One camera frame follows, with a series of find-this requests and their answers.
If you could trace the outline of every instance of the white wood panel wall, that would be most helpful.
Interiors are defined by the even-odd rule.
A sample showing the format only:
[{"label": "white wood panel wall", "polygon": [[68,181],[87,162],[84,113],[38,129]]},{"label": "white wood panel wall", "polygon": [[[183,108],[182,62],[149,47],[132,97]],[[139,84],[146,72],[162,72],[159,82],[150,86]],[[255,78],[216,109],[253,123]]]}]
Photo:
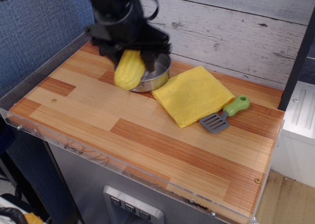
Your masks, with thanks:
[{"label": "white wood panel wall", "polygon": [[170,35],[172,59],[283,90],[315,0],[215,1],[159,0],[152,24]]}]

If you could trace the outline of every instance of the wood grain surface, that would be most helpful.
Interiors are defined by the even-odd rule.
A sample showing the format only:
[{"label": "wood grain surface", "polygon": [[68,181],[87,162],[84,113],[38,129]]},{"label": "wood grain surface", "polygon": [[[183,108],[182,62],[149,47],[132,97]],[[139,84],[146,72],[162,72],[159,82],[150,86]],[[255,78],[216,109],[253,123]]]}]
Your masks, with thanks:
[{"label": "wood grain surface", "polygon": [[[192,67],[173,61],[171,75]],[[128,167],[131,175],[152,177],[148,180],[164,189],[193,198],[204,210],[247,223],[244,217],[254,214],[284,116],[277,110],[282,91],[212,74],[252,102],[228,118],[230,127],[218,134],[199,123],[180,129],[150,92],[115,87],[113,64],[90,43],[16,103],[10,119],[27,119],[27,127],[33,123],[42,138],[73,140],[112,164],[122,162],[121,169]]]},{"label": "wood grain surface", "polygon": [[270,171],[256,214],[259,224],[312,224],[315,188]]}]

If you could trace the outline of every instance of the yellow towel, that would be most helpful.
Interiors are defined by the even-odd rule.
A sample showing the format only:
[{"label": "yellow towel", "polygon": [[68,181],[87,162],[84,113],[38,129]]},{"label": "yellow towel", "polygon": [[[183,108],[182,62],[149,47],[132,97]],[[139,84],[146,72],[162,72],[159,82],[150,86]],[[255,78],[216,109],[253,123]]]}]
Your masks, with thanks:
[{"label": "yellow towel", "polygon": [[235,98],[203,66],[171,77],[151,93],[180,128],[220,111]]}]

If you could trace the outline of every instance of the green spatula handle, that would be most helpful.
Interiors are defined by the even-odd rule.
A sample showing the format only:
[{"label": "green spatula handle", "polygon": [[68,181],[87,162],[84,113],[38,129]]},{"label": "green spatula handle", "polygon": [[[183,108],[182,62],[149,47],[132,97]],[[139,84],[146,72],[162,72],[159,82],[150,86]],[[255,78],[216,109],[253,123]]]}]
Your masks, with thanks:
[{"label": "green spatula handle", "polygon": [[250,99],[244,95],[237,96],[233,102],[226,105],[223,109],[224,112],[228,114],[229,117],[235,115],[235,113],[245,110],[250,106]]}]

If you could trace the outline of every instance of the gray spatula head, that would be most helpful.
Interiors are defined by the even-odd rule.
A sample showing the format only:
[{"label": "gray spatula head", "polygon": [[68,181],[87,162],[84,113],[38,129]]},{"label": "gray spatula head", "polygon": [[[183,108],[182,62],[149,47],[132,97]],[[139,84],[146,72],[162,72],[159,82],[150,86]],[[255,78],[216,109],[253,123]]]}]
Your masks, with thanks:
[{"label": "gray spatula head", "polygon": [[230,125],[226,120],[227,115],[228,114],[225,111],[223,111],[221,116],[218,113],[212,113],[201,118],[199,122],[211,133],[217,133]]}]

